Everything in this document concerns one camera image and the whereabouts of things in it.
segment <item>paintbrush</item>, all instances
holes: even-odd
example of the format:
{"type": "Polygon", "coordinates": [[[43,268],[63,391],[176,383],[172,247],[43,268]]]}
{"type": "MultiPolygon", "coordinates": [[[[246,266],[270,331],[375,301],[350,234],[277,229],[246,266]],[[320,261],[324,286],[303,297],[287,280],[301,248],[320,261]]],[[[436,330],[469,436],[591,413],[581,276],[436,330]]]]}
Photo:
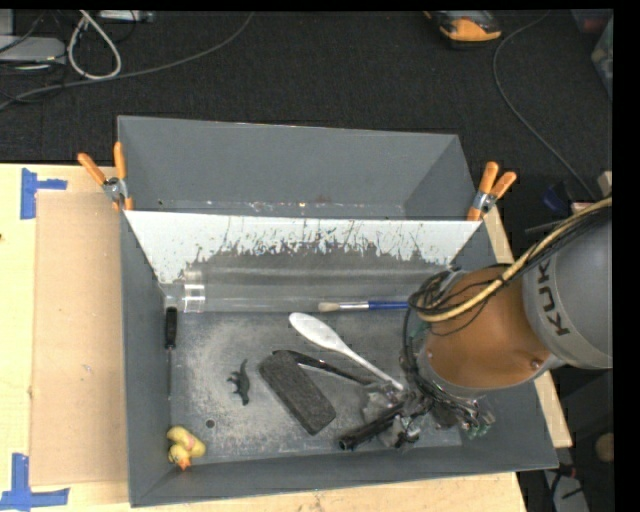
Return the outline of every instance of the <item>paintbrush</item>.
{"type": "Polygon", "coordinates": [[[367,300],[361,302],[321,302],[318,311],[368,311],[374,309],[407,309],[406,302],[367,300]]]}

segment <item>white spoon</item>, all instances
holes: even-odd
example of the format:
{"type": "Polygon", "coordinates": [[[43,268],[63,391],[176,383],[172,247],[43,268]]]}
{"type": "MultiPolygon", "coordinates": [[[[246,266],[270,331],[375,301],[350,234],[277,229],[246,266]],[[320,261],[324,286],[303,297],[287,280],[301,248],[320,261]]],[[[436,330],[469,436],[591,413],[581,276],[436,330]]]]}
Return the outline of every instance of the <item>white spoon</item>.
{"type": "Polygon", "coordinates": [[[356,361],[358,364],[364,366],[370,372],[376,374],[381,379],[391,381],[391,384],[400,391],[404,389],[402,384],[397,380],[392,379],[382,370],[376,368],[369,361],[351,350],[346,343],[342,341],[340,336],[338,336],[338,334],[322,320],[318,320],[316,317],[306,315],[304,313],[291,313],[289,315],[289,321],[296,331],[312,343],[315,343],[322,348],[326,348],[327,350],[344,354],[356,361]]]}

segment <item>gray bin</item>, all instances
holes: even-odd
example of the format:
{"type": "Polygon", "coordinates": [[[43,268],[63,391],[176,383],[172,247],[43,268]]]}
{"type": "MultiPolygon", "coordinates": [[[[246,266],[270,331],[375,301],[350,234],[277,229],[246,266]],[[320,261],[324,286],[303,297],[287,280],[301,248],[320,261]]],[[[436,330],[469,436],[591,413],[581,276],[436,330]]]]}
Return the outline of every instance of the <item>gray bin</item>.
{"type": "MultiPolygon", "coordinates": [[[[136,211],[167,213],[167,219],[171,214],[189,213],[455,223],[464,220],[475,193],[455,135],[123,116],[118,120],[118,138],[125,152],[128,187],[136,211]]],[[[356,452],[342,452],[335,442],[337,436],[363,422],[359,410],[362,390],[349,381],[308,371],[338,412],[328,427],[309,436],[262,381],[257,371],[260,361],[273,350],[290,348],[354,373],[367,373],[296,335],[288,326],[289,305],[282,306],[282,301],[279,308],[268,312],[251,307],[228,310],[217,307],[216,302],[199,313],[181,310],[168,399],[164,308],[167,294],[175,290],[158,281],[154,262],[144,252],[143,238],[122,215],[132,505],[557,466],[531,383],[492,394],[497,421],[482,438],[471,441],[457,428],[437,430],[427,421],[420,441],[406,452],[385,448],[377,440],[356,452]],[[251,380],[251,401],[246,407],[226,381],[244,359],[248,360],[251,380]],[[215,422],[213,428],[207,427],[208,420],[215,422]],[[185,472],[167,460],[166,432],[175,424],[190,429],[208,447],[207,455],[194,459],[185,472]]],[[[339,298],[348,294],[367,298],[376,282],[394,273],[403,276],[403,284],[387,290],[385,298],[403,296],[417,289],[439,265],[433,261],[407,265],[381,262],[376,261],[378,256],[373,251],[365,261],[372,265],[370,275],[375,279],[366,286],[354,285],[362,282],[358,275],[350,287],[345,285],[339,298]]],[[[298,263],[301,260],[289,261],[300,265],[298,273],[319,272],[317,280],[298,282],[288,274],[291,266],[266,259],[254,262],[251,269],[258,272],[257,282],[267,286],[269,295],[281,293],[280,298],[286,299],[291,295],[283,286],[287,283],[298,286],[296,293],[316,294],[315,300],[326,295],[327,283],[339,286],[349,282],[348,274],[360,268],[339,255],[325,257],[324,266],[317,261],[298,263]],[[264,282],[259,273],[262,262],[273,271],[264,282]],[[332,277],[332,270],[343,272],[332,277]]],[[[471,270],[495,262],[487,232],[480,225],[452,263],[471,270]]],[[[217,267],[216,261],[209,263],[209,267],[217,267]]],[[[243,293],[261,289],[256,288],[255,280],[250,286],[231,284],[231,292],[220,292],[223,299],[228,295],[242,298],[243,293]]],[[[221,288],[211,289],[217,293],[221,288]]],[[[334,327],[356,352],[405,382],[398,365],[402,311],[317,316],[334,327]]]]}

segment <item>orange clamp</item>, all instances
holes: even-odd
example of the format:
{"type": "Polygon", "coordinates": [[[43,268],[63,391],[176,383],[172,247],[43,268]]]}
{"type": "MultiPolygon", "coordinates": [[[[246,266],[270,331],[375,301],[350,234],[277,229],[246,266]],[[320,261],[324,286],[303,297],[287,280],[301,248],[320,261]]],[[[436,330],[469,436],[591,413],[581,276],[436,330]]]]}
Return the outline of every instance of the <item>orange clamp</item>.
{"type": "Polygon", "coordinates": [[[467,220],[480,220],[484,217],[518,178],[515,172],[507,171],[496,182],[498,170],[497,163],[487,162],[478,186],[478,192],[467,213],[467,220]]]}

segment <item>wooden board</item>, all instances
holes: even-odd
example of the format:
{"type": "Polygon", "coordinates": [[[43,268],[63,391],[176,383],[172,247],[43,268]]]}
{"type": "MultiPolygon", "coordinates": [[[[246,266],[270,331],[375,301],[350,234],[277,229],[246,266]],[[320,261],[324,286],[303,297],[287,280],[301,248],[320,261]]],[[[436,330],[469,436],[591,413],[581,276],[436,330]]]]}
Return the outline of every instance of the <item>wooden board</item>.
{"type": "MultiPolygon", "coordinates": [[[[69,186],[39,192],[38,219],[21,221],[22,165],[0,165],[6,334],[0,338],[0,482],[8,488],[10,453],[18,451],[30,455],[34,491],[71,487],[69,510],[129,510],[117,215],[81,167],[27,167],[40,179],[67,179],[69,186]]],[[[550,379],[538,391],[543,404],[557,399],[550,379]]],[[[559,406],[544,412],[550,426],[558,426],[551,430],[554,444],[558,433],[560,446],[570,441],[559,406]]],[[[452,512],[469,503],[480,510],[525,510],[513,473],[157,508],[452,512]]]]}

